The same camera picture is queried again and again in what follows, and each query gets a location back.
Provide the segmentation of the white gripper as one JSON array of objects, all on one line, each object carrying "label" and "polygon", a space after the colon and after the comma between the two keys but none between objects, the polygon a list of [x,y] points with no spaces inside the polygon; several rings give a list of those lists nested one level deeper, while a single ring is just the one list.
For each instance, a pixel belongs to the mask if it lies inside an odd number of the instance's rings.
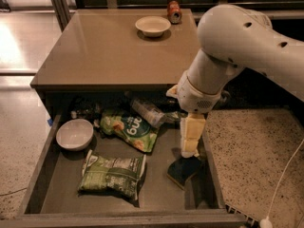
[{"label": "white gripper", "polygon": [[180,120],[180,149],[184,158],[197,154],[199,139],[205,127],[205,117],[200,114],[210,112],[220,99],[220,93],[210,95],[194,88],[184,72],[177,85],[166,91],[166,96],[178,99],[180,108],[188,116]]}]

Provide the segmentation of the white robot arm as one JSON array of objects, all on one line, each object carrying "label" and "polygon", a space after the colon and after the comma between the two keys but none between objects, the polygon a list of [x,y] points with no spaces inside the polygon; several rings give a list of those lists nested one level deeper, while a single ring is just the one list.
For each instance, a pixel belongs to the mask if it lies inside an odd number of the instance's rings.
[{"label": "white robot arm", "polygon": [[274,31],[267,15],[235,5],[218,5],[202,15],[197,35],[197,56],[178,84],[166,92],[187,112],[180,122],[183,157],[198,154],[204,115],[217,104],[226,84],[244,68],[266,74],[304,100],[304,43]]}]

